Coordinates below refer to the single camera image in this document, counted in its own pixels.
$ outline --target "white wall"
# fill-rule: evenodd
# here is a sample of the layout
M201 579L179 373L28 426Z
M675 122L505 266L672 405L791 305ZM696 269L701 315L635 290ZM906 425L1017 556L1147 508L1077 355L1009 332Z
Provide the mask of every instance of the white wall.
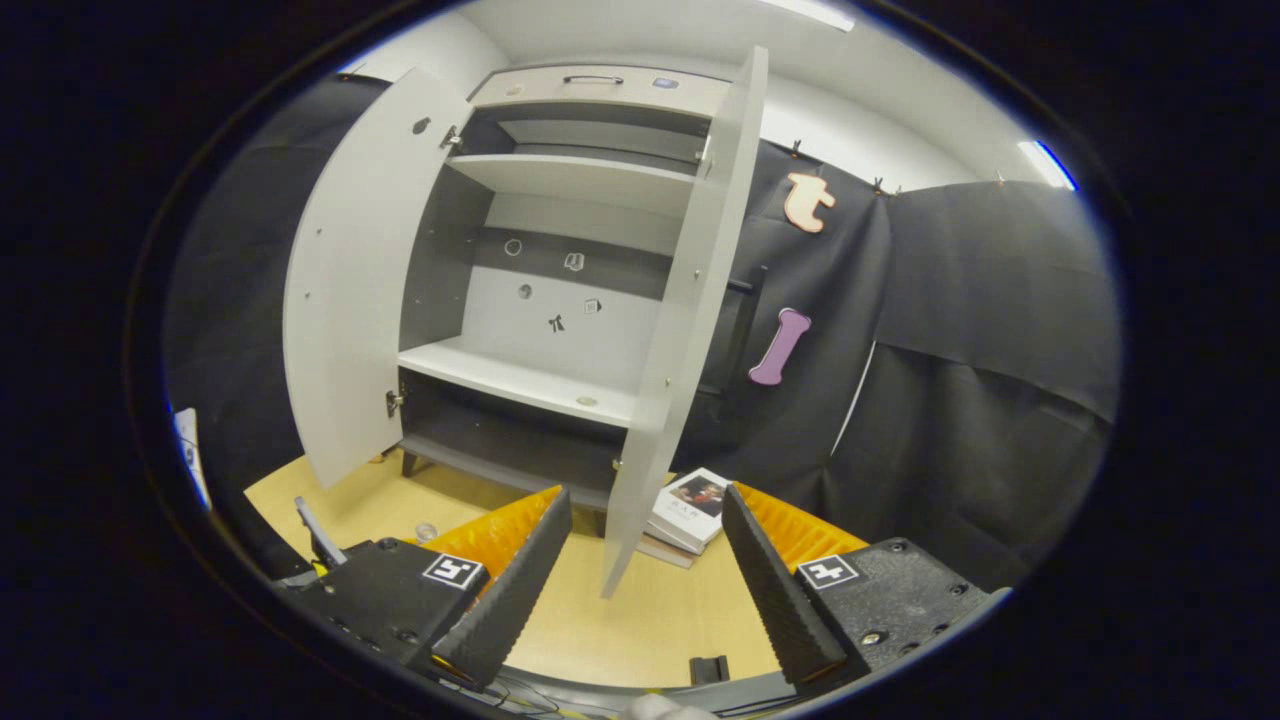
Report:
M648 65L722 78L737 74L727 63L639 53L596 53L539 61L579 60ZM801 152L868 182L884 178L883 187L891 192L899 186L905 192L979 179L959 160L888 118L778 73L769 73L760 137L787 147L801 140Z
M475 23L458 13L444 13L392 37L340 72L396 82L417 67L465 97L490 72L509 64L507 55Z

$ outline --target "drawer handle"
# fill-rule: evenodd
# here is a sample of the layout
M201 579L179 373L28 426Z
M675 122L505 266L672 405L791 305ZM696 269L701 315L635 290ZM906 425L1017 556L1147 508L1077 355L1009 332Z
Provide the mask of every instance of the drawer handle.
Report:
M608 79L613 81L613 85L622 85L622 78L618 76L564 76L564 82L573 82L575 79Z

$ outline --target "open cabinet door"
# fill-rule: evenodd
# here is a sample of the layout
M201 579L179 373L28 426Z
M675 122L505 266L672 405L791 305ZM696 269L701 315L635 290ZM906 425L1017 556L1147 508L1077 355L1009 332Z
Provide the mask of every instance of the open cabinet door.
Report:
M428 196L471 105L412 69L320 173L284 281L284 374L307 461L330 487L399 442L401 302Z
M712 118L609 493L603 597L613 594L644 533L707 363L746 213L767 79L768 51L755 47Z

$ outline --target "small sticker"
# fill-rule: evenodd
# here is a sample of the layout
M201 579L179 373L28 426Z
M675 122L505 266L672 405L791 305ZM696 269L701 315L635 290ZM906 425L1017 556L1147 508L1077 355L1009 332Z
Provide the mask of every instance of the small sticker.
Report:
M829 588L831 585L838 585L840 583L861 577L861 574L855 570L852 565L846 562L845 559L838 555L831 555L820 560L803 562L796 569L800 570L805 582L808 582L815 591Z
M463 560L452 555L440 553L431 565L422 571L422 577L444 583L449 587L467 589L471 579L480 571L480 564L475 560Z

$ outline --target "cabinet shelf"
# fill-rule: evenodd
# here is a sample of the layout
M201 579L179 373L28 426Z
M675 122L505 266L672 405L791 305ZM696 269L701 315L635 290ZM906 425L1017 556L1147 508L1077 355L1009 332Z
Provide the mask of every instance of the cabinet shelf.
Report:
M684 173L567 155L466 155L449 167L502 195L536 195L684 218L694 178Z
M626 428L635 393L621 388L529 368L479 350L466 336L451 337L399 354L399 366L462 387Z

